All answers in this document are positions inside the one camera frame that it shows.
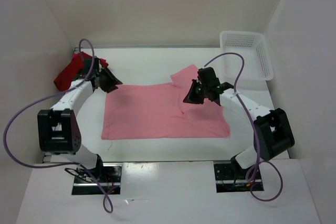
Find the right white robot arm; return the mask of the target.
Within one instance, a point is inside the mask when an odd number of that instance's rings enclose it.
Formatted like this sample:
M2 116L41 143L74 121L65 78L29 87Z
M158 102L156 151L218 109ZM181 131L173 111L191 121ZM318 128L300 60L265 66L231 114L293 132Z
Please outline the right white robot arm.
M239 93L235 85L221 83L213 68L192 66L182 85L186 92L182 108L191 122L191 137L228 137L230 126L224 119L224 108L250 123L252 146L230 160L230 172L235 178L254 177L258 164L294 146L293 133L283 109L262 106Z

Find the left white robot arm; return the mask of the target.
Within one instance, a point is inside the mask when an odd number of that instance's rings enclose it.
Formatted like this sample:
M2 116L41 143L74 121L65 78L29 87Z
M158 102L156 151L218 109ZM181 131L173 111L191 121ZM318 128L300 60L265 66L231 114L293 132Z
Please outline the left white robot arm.
M104 178L103 161L82 143L77 114L96 89L110 93L122 84L109 70L104 59L76 54L70 64L54 80L60 100L48 110L37 114L39 147L43 152L62 155L69 161L83 165L93 182Z

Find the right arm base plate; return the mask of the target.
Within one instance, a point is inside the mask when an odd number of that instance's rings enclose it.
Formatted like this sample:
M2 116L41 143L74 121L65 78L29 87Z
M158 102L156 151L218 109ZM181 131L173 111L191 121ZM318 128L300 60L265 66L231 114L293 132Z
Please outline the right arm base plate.
M255 183L248 183L246 171L234 171L230 161L214 162L213 167L217 193L247 192L252 185L252 191L264 191L260 172L257 172Z

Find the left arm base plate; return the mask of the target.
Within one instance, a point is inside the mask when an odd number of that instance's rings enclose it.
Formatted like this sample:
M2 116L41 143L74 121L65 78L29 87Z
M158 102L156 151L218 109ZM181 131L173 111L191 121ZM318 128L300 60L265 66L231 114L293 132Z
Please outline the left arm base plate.
M103 190L109 195L119 195L121 190L121 163L104 163L103 175L98 177L92 171ZM102 195L95 181L82 168L65 168L65 172L74 177L72 195Z

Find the light pink t shirt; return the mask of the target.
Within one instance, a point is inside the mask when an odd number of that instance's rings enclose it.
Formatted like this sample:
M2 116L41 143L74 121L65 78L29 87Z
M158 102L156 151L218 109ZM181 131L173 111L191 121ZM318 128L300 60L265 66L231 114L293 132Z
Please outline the light pink t shirt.
M121 85L106 95L101 138L226 138L230 126L222 107L184 103L198 68L190 65L171 82L150 86Z

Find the dark red t shirt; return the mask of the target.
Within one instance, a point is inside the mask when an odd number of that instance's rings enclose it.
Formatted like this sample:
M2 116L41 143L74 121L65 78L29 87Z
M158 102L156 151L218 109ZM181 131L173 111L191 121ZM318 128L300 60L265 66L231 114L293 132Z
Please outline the dark red t shirt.
M80 58L72 59L63 71L55 78L54 84L59 91L66 91L77 79L84 79L90 66L92 56L82 52Z

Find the magenta t shirt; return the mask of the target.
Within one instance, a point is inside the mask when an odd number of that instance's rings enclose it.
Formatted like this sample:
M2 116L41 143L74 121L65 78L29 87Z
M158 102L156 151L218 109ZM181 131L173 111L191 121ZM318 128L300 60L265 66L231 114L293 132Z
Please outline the magenta t shirt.
M76 59L76 58L80 58L79 53L74 53L74 54L73 54L72 59Z

